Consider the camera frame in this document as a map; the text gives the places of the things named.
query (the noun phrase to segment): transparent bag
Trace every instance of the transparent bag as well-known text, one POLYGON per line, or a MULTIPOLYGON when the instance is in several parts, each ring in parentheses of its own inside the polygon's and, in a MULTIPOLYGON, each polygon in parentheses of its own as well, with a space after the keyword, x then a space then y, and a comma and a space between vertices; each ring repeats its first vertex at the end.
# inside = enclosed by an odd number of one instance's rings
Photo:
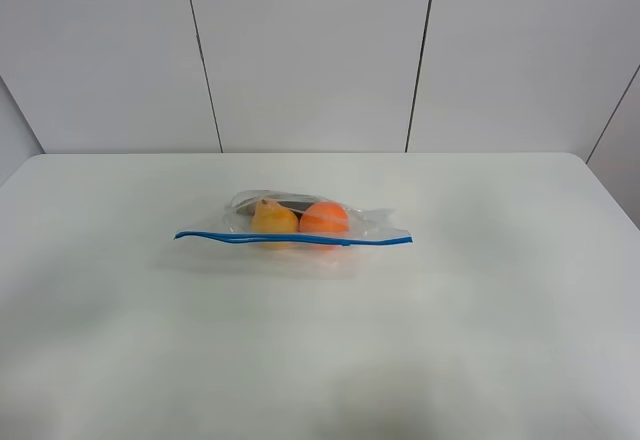
POLYGON ((359 210, 315 195, 249 190, 237 194, 216 218, 175 238, 203 237, 230 244, 397 245, 411 234, 389 221, 391 210, 359 210))

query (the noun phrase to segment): orange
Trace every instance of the orange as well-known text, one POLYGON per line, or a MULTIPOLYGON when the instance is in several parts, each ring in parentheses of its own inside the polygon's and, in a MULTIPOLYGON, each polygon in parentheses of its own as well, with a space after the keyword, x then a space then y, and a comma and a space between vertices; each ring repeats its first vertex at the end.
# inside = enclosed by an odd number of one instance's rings
POLYGON ((300 219, 303 233, 346 233, 349 231, 349 215, 334 202, 318 202, 311 205, 300 219))

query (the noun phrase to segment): white table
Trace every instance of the white table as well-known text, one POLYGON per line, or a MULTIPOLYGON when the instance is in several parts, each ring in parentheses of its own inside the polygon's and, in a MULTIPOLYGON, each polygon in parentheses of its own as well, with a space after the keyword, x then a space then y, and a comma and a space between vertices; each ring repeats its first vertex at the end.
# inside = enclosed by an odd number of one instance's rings
POLYGON ((571 155, 36 157, 0 188, 0 438, 638 438, 638 299, 571 155), (415 243, 172 240, 256 188, 415 243))

